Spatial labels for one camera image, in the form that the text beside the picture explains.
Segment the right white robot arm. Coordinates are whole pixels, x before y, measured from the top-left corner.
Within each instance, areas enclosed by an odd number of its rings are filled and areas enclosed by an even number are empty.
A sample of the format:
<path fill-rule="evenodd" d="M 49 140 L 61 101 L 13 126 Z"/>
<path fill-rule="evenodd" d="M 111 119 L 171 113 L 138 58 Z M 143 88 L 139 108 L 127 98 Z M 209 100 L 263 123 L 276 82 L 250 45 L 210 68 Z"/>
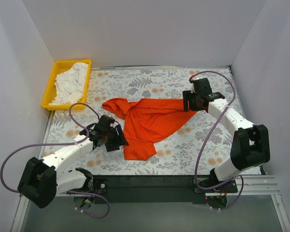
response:
<path fill-rule="evenodd" d="M 183 91 L 185 111 L 204 110 L 217 119 L 233 136 L 230 157 L 210 171 L 208 180 L 199 184 L 201 189 L 222 191 L 227 182 L 243 171 L 270 160 L 268 129 L 256 125 L 231 108 L 220 92 L 213 92 L 207 78 L 190 79 L 192 90 Z"/>

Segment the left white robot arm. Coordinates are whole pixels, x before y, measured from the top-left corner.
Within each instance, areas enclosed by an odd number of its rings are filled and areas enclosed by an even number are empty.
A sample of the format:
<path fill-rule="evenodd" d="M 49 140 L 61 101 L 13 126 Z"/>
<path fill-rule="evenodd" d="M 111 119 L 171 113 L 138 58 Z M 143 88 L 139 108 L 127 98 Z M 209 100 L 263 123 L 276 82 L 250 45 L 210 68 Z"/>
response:
<path fill-rule="evenodd" d="M 102 115 L 80 131 L 70 145 L 63 146 L 43 159 L 31 158 L 23 171 L 17 190 L 39 208 L 48 206 L 58 194 L 70 190 L 92 193 L 95 190 L 93 174 L 84 168 L 63 171 L 77 159 L 94 149 L 105 146 L 108 152 L 128 145 L 120 124 L 110 116 Z"/>

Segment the orange t shirt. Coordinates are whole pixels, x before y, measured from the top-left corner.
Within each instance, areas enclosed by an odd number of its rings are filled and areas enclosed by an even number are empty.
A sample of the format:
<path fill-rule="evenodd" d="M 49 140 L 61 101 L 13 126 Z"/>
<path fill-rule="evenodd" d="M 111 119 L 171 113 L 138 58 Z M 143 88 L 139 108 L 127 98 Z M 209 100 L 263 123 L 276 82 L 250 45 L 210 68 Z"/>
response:
<path fill-rule="evenodd" d="M 125 120 L 123 148 L 126 160 L 148 160 L 155 155 L 155 143 L 178 131 L 195 114 L 184 111 L 182 99 L 141 99 L 128 101 L 113 98 L 102 104 L 117 117 Z"/>

